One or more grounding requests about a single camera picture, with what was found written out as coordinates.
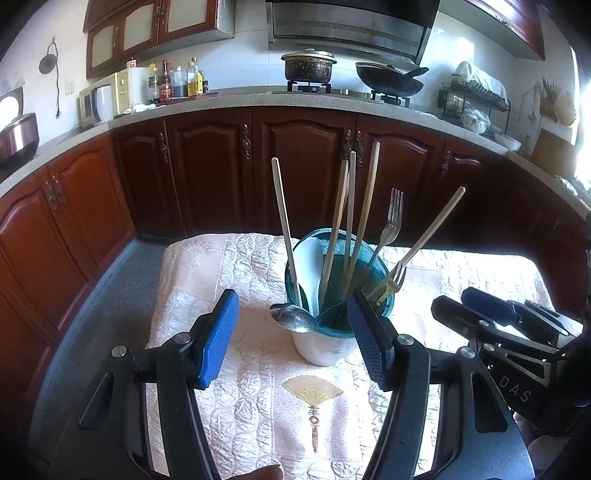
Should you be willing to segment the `dish drying rack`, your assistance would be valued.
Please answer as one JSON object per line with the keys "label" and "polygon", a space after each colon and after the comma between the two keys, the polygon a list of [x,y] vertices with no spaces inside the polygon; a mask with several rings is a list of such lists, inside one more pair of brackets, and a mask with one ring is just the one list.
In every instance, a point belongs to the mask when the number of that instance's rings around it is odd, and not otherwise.
{"label": "dish drying rack", "polygon": [[471,62],[461,62],[451,74],[451,80],[439,90],[437,108],[444,118],[459,121],[466,108],[483,108],[506,114],[503,132],[509,127],[511,101],[504,84]]}

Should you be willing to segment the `grey stone countertop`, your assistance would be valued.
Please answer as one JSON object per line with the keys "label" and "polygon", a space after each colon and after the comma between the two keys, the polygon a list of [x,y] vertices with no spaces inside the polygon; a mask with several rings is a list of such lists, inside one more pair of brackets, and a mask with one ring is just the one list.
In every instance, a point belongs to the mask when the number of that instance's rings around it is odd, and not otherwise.
{"label": "grey stone countertop", "polygon": [[171,115],[207,110],[250,107],[311,108],[315,110],[328,110],[329,112],[351,112],[402,121],[415,126],[435,130],[454,138],[464,140],[478,147],[482,147],[509,160],[549,187],[554,193],[567,202],[581,217],[586,217],[590,211],[590,206],[585,202],[589,197],[587,194],[582,194],[580,196],[572,194],[570,190],[562,186],[560,182],[542,171],[529,160],[507,150],[505,147],[491,140],[478,136],[465,128],[441,120],[432,114],[412,108],[388,105],[379,101],[363,100],[352,96],[280,93],[270,91],[264,91],[262,93],[224,93],[221,95],[204,95],[195,100],[187,100],[170,106],[155,107],[140,113],[124,115],[87,130],[76,128],[71,132],[56,137],[44,144],[41,147],[41,151],[37,153],[30,162],[20,167],[13,174],[3,180],[1,182],[1,194],[5,196],[12,188],[17,186],[41,167],[54,160],[56,157],[97,136],[103,135],[117,128]]}

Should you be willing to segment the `wall cabinet frosted doors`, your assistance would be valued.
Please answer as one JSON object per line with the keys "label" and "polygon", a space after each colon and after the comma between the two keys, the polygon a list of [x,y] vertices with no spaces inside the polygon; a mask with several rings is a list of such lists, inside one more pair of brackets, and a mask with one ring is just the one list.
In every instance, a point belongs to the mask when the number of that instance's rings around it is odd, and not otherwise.
{"label": "wall cabinet frosted doors", "polygon": [[94,0],[87,4],[86,78],[192,45],[235,35],[232,0]]}

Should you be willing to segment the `cream microwave oven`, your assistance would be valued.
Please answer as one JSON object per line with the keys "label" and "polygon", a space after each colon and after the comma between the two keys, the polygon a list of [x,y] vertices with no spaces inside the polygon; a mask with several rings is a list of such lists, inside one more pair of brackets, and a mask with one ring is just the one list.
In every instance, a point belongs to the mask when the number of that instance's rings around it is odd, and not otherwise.
{"label": "cream microwave oven", "polygon": [[136,105],[147,105],[147,80],[150,69],[147,67],[126,68],[90,84],[79,92],[78,106],[81,126],[90,128],[109,121],[101,113],[100,104],[104,104],[112,117],[124,115]]}

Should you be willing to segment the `floral white cup teal rim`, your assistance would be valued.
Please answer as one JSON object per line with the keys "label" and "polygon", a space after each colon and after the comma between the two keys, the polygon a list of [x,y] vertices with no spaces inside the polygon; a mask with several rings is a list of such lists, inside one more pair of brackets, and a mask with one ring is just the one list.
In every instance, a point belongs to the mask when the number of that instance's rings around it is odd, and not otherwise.
{"label": "floral white cup teal rim", "polygon": [[[311,231],[304,235],[303,239],[308,237],[317,237],[321,242],[322,255],[327,254],[329,248],[329,228],[321,228]],[[349,325],[348,304],[346,298],[342,298],[342,267],[344,266],[346,232],[339,231],[339,236],[335,242],[335,256],[332,263],[332,273],[329,277],[328,290],[325,294],[324,306],[320,307],[318,317],[315,317],[315,330],[308,333],[294,333],[294,346],[297,353],[304,360],[317,366],[332,366],[344,359],[353,350],[356,349],[355,334],[351,325]],[[284,288],[287,292],[287,301],[291,304],[296,303],[294,298],[294,288],[290,280],[290,271],[284,271]],[[300,287],[301,304],[304,310],[308,311],[308,302],[304,291]]]}

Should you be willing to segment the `silver metal spoon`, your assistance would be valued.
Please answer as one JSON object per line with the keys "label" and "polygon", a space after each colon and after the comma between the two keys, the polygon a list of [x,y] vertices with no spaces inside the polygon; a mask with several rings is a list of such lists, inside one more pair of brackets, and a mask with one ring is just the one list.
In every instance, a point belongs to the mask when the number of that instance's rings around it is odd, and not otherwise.
{"label": "silver metal spoon", "polygon": [[281,328],[294,333],[308,333],[315,330],[315,318],[307,310],[290,303],[273,304],[270,315]]}

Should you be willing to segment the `gold fork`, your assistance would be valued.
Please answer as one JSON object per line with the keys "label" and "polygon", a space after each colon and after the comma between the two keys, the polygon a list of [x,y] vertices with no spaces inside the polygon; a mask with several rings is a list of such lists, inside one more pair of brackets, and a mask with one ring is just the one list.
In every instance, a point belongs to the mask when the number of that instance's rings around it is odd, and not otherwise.
{"label": "gold fork", "polygon": [[378,306],[383,304],[390,295],[396,294],[401,290],[405,282],[406,273],[406,267],[394,267],[387,278],[370,294],[369,299]]}

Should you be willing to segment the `range hood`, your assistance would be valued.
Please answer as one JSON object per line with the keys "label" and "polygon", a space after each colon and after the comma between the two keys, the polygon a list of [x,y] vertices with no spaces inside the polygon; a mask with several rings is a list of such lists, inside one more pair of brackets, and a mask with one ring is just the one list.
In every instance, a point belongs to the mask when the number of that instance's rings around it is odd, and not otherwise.
{"label": "range hood", "polygon": [[270,42],[421,63],[439,11],[425,1],[267,1]]}

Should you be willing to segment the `white ceramic spoon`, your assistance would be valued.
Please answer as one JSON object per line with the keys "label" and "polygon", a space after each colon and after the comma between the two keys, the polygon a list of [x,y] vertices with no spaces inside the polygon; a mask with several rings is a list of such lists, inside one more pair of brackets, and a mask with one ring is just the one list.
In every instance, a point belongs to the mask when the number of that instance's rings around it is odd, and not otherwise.
{"label": "white ceramic spoon", "polygon": [[308,311],[312,317],[318,317],[320,305],[318,294],[322,277],[322,246],[317,237],[308,237],[297,243],[294,248],[294,264],[297,270],[297,282],[304,291],[308,302]]}

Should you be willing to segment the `sauce bottles group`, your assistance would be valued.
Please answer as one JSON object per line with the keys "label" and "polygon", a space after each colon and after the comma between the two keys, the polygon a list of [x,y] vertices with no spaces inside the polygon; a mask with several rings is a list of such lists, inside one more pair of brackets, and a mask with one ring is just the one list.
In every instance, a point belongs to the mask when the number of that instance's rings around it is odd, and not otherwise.
{"label": "sauce bottles group", "polygon": [[146,94],[149,104],[164,104],[176,100],[186,100],[209,93],[204,72],[198,68],[197,57],[190,57],[185,68],[172,67],[169,60],[163,59],[161,66],[148,65]]}

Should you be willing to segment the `silver fork wooden handle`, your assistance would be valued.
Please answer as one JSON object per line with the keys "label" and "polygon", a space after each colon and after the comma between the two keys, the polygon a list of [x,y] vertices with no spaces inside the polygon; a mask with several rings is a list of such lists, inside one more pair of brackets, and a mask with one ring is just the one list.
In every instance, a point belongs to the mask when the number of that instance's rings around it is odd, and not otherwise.
{"label": "silver fork wooden handle", "polygon": [[374,250],[372,257],[370,257],[369,263],[363,268],[360,279],[356,282],[356,287],[363,287],[365,285],[370,270],[374,262],[377,260],[380,251],[396,240],[402,230],[402,222],[404,215],[404,192],[399,189],[392,189],[390,196],[390,205],[387,215],[387,222],[382,230],[380,241]]}

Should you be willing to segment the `wooden chopstick pair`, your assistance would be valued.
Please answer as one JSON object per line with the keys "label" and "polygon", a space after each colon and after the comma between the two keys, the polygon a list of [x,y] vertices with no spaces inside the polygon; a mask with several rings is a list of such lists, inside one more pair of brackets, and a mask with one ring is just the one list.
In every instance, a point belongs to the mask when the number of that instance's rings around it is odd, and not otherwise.
{"label": "wooden chopstick pair", "polygon": [[346,296],[346,274],[348,274],[349,263],[351,260],[351,244],[353,234],[353,209],[355,209],[355,190],[356,190],[356,152],[349,153],[349,184],[348,184],[348,198],[346,200],[346,241],[344,251],[344,266],[342,267],[342,298]]}
{"label": "wooden chopstick pair", "polygon": [[349,261],[349,269],[345,276],[344,281],[344,289],[342,290],[342,295],[346,296],[349,294],[349,288],[351,288],[352,280],[353,280],[353,273],[356,270],[356,261],[358,261],[360,255],[360,249],[362,246],[363,236],[365,236],[369,214],[370,214],[370,205],[372,205],[376,178],[378,173],[378,165],[379,165],[379,157],[380,157],[380,150],[381,144],[377,141],[373,142],[372,146],[372,153],[370,153],[370,168],[369,174],[367,178],[365,196],[363,196],[363,206],[362,212],[359,222],[358,233],[356,233],[356,244],[355,248],[353,249],[353,257],[351,261]]}

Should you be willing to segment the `rice cooker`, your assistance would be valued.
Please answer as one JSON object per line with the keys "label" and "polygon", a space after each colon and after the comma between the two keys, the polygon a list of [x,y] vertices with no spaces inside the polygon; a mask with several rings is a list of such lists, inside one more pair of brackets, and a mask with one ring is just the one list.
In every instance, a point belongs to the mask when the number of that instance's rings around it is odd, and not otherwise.
{"label": "rice cooker", "polygon": [[24,112],[20,86],[1,96],[1,176],[8,177],[31,161],[39,145],[37,118]]}

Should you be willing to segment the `wooden chopstick one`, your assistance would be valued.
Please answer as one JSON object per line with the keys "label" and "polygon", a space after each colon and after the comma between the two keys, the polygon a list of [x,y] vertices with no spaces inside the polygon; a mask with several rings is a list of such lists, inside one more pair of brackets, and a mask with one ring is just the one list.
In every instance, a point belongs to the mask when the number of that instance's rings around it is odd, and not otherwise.
{"label": "wooden chopstick one", "polygon": [[332,273],[332,263],[335,255],[335,242],[339,236],[339,226],[342,222],[342,211],[344,210],[346,201],[346,189],[348,189],[349,177],[349,163],[342,160],[341,169],[339,170],[339,188],[337,197],[335,197],[335,211],[332,215],[331,236],[329,236],[329,248],[325,254],[324,264],[322,264],[322,277],[320,283],[320,292],[318,292],[318,306],[322,307],[325,303],[325,294],[328,290],[329,277]]}

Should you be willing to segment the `quilted cream tablecloth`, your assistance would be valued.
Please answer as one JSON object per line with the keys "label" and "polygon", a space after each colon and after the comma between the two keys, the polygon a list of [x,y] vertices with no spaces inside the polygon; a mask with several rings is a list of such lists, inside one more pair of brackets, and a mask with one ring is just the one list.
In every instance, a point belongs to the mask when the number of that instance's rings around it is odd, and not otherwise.
{"label": "quilted cream tablecloth", "polygon": [[[208,234],[163,256],[149,343],[159,346],[211,311],[225,289],[239,318],[214,383],[197,392],[201,421],[221,477],[279,464],[288,479],[359,479],[390,397],[370,381],[359,351],[329,367],[301,358],[270,317],[283,301],[287,253],[266,234]],[[407,270],[390,318],[425,346],[453,352],[462,336],[437,322],[435,298],[475,287],[505,300],[552,301],[535,264],[514,255],[424,250]]]}

